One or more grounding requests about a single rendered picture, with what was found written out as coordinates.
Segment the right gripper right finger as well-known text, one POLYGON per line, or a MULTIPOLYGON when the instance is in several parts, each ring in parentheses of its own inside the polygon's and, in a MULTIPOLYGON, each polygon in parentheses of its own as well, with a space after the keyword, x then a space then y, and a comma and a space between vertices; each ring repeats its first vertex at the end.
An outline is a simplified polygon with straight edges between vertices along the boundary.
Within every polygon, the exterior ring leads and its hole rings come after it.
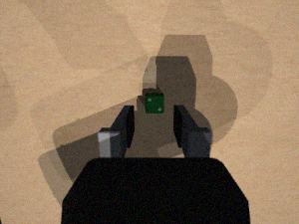
POLYGON ((174 105, 173 132, 184 157, 210 157, 211 131, 198 127, 184 105, 174 105))

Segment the green die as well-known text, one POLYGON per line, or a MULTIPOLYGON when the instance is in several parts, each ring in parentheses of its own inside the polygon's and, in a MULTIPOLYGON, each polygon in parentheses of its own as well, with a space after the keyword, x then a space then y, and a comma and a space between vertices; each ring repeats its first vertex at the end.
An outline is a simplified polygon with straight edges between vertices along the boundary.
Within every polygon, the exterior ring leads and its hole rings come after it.
POLYGON ((146 93, 146 113, 163 113, 163 93, 146 93))

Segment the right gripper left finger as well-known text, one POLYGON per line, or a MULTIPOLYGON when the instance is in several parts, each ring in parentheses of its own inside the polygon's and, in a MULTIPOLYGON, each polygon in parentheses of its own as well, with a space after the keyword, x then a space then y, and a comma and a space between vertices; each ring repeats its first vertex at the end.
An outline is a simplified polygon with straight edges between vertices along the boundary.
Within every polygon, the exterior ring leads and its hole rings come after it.
POLYGON ((134 106, 124 106, 111 127, 102 127, 98 132, 100 157, 125 157, 134 132, 134 106))

